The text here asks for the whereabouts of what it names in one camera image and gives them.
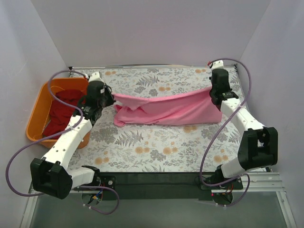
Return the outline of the red t shirt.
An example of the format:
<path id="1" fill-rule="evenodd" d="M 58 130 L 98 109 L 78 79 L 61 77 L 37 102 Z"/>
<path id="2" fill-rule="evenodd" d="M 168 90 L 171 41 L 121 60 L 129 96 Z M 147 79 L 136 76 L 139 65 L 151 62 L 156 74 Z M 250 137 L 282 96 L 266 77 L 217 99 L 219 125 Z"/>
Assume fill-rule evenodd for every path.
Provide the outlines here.
<path id="1" fill-rule="evenodd" d="M 58 99 L 74 106 L 77 106 L 78 101 L 84 95 L 85 94 L 82 91 L 74 89 L 63 90 L 56 93 Z M 74 110 L 75 108 L 66 106 L 57 100 L 53 100 L 49 111 L 50 122 L 45 127 L 43 136 L 47 137 L 65 130 Z"/>

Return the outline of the orange plastic basket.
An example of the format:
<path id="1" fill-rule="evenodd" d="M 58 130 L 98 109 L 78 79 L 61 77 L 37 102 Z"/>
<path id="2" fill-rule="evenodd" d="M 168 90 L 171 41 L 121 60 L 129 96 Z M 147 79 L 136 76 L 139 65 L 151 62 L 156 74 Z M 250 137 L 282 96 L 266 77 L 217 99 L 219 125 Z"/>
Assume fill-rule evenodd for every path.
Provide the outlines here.
<path id="1" fill-rule="evenodd" d="M 80 90 L 86 94 L 87 86 L 88 81 L 81 77 L 55 78 L 50 84 L 51 91 L 54 94 L 68 89 Z M 36 142 L 44 137 L 43 131 L 50 120 L 49 111 L 52 101 L 53 97 L 49 93 L 48 84 L 45 83 L 38 94 L 26 128 L 26 135 L 30 141 Z"/>

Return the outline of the pink t shirt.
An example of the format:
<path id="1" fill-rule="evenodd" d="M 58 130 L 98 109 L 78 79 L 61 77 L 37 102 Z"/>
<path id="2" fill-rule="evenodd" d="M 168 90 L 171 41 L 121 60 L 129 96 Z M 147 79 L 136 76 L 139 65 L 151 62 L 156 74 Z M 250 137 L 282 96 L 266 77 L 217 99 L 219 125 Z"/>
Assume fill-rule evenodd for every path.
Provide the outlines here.
<path id="1" fill-rule="evenodd" d="M 211 88 L 183 94 L 142 98 L 115 94 L 120 105 L 115 105 L 114 124 L 123 127 L 127 124 L 188 125 L 219 123 L 222 112 L 212 103 Z"/>

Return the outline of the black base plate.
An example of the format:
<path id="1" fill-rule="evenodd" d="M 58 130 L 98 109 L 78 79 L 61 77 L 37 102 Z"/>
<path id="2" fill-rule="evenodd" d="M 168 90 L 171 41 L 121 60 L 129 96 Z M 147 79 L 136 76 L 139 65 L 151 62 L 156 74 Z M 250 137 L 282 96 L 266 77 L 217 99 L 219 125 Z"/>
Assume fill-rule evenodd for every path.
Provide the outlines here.
<path id="1" fill-rule="evenodd" d="M 240 178 L 225 187 L 208 187 L 201 183 L 197 172 L 101 172 L 98 186 L 115 190 L 121 200 L 213 200 L 212 191 L 225 193 L 232 200 L 232 193 L 243 190 Z"/>

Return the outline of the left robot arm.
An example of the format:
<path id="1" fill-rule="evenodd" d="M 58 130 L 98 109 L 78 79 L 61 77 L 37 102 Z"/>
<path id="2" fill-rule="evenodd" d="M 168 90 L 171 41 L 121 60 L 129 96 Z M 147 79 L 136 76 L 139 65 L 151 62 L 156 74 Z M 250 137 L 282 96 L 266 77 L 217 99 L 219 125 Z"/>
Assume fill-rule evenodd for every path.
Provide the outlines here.
<path id="1" fill-rule="evenodd" d="M 91 190 L 100 187 L 98 168 L 84 165 L 72 172 L 67 172 L 67 168 L 79 144 L 101 117 L 102 110 L 113 104 L 111 88 L 102 80 L 101 73 L 90 74 L 86 95 L 77 104 L 65 132 L 42 158 L 35 158 L 30 164 L 35 191 L 64 199 L 76 187 L 85 185 Z"/>

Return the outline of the floral table cloth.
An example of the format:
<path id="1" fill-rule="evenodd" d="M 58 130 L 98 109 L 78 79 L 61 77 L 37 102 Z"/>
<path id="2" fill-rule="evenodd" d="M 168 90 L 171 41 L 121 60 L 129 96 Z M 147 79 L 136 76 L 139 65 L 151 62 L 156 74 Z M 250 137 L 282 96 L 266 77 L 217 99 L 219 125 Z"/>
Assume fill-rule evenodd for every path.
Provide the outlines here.
<path id="1" fill-rule="evenodd" d="M 102 79 L 114 93 L 162 97 L 210 85 L 206 68 L 102 69 Z M 93 126 L 90 139 L 77 150 L 68 168 L 91 165 L 101 171 L 197 172 L 214 171 L 237 156 L 240 135 L 233 124 L 186 126 L 114 125 L 115 110 L 107 107 Z"/>

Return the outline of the aluminium frame rail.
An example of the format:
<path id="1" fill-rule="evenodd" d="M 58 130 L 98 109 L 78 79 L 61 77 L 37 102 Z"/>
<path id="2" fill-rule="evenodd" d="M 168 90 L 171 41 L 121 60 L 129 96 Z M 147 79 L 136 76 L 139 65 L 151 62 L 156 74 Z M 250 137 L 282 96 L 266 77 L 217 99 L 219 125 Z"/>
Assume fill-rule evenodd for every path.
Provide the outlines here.
<path id="1" fill-rule="evenodd" d="M 78 189 L 66 199 L 30 198 L 23 228 L 294 228 L 295 220 L 278 173 L 252 172 L 241 178 L 243 190 L 213 190 L 213 200 L 123 199 L 106 192 Z"/>

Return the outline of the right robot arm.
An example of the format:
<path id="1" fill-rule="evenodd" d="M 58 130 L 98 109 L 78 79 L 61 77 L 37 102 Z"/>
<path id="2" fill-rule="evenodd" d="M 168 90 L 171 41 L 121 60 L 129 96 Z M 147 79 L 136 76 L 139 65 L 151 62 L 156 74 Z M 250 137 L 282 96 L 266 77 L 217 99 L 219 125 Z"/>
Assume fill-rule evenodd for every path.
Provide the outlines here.
<path id="1" fill-rule="evenodd" d="M 274 127 L 264 126 L 243 106 L 230 87 L 223 60 L 209 62 L 208 67 L 211 69 L 211 101 L 228 117 L 242 137 L 237 157 L 218 166 L 214 174 L 206 178 L 207 186 L 225 189 L 246 171 L 277 164 L 278 132 Z"/>

